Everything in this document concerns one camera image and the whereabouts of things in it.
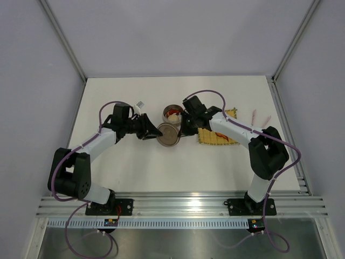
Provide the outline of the round brown lunch box lid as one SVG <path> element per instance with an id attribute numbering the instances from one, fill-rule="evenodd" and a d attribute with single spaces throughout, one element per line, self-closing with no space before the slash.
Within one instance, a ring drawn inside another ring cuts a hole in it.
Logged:
<path id="1" fill-rule="evenodd" d="M 158 130 L 162 133 L 157 137 L 157 141 L 164 147 L 172 147 L 178 144 L 180 141 L 179 129 L 170 123 L 161 123 L 158 126 Z"/>

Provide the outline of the white steamed bun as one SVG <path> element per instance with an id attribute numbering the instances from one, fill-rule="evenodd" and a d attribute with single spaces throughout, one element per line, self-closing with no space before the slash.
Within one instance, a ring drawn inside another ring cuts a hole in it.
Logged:
<path id="1" fill-rule="evenodd" d="M 169 116 L 168 117 L 168 121 L 170 122 L 170 123 L 178 123 L 179 122 L 179 116 L 177 116 L 177 115 L 171 115 L 171 116 Z"/>

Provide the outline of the round metal lunch box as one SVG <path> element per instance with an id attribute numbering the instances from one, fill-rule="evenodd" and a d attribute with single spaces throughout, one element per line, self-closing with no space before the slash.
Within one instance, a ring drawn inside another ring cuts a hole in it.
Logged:
<path id="1" fill-rule="evenodd" d="M 179 105 L 168 105 L 164 108 L 162 119 L 164 122 L 179 127 L 182 122 L 183 109 Z"/>

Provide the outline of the brown chicken drumstick toy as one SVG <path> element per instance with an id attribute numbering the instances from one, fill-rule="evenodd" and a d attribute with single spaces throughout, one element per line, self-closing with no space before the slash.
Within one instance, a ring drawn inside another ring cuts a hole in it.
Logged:
<path id="1" fill-rule="evenodd" d="M 167 117 L 169 117 L 169 116 L 174 115 L 174 114 L 179 115 L 179 113 L 180 113 L 180 110 L 171 108 L 165 115 Z"/>

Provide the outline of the metal tongs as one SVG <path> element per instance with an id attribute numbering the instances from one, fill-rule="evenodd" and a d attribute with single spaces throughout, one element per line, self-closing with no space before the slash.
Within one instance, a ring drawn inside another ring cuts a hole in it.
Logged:
<path id="1" fill-rule="evenodd" d="M 258 111 L 255 109 L 252 112 L 251 126 L 265 128 L 269 124 L 271 118 L 271 115 L 263 116 L 258 114 Z"/>

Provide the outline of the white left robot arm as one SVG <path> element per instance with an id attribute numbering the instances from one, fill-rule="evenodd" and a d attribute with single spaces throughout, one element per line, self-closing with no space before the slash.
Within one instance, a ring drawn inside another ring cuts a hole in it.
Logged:
<path id="1" fill-rule="evenodd" d="M 92 183 L 91 163 L 127 134 L 135 134 L 140 140 L 163 135 L 145 113 L 134 119 L 127 115 L 109 115 L 85 143 L 74 149 L 56 150 L 47 184 L 53 197 L 60 202 L 85 201 L 90 209 L 104 215 L 119 210 L 115 192 Z"/>

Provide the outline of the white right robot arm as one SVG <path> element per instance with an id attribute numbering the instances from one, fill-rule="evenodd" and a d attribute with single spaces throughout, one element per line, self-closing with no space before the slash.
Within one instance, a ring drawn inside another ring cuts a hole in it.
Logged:
<path id="1" fill-rule="evenodd" d="M 238 124 L 236 119 L 230 119 L 215 106 L 202 109 L 199 113 L 185 110 L 182 112 L 179 135 L 191 136 L 197 134 L 199 129 L 206 129 L 233 139 L 248 150 L 254 176 L 241 205 L 248 213 L 256 214 L 264 207 L 274 174 L 283 169 L 289 155 L 276 128 L 244 129 Z"/>

